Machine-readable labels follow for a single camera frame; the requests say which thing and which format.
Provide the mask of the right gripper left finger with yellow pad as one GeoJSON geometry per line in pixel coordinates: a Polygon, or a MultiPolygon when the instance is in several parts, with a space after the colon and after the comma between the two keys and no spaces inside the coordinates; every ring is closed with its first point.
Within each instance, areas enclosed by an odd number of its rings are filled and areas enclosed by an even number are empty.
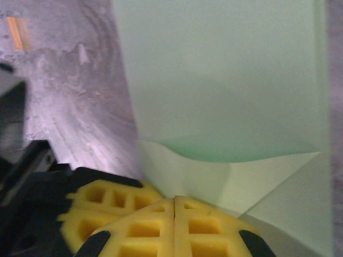
{"type": "Polygon", "coordinates": [[[96,229],[76,256],[174,256],[174,200],[160,200],[96,229]]]}

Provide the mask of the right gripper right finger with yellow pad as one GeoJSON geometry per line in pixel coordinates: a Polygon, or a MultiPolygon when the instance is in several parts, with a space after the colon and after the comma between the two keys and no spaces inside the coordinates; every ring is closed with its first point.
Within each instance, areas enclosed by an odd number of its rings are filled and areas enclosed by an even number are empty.
{"type": "Polygon", "coordinates": [[[175,196],[175,256],[276,256],[247,222],[185,196],[175,196]]]}

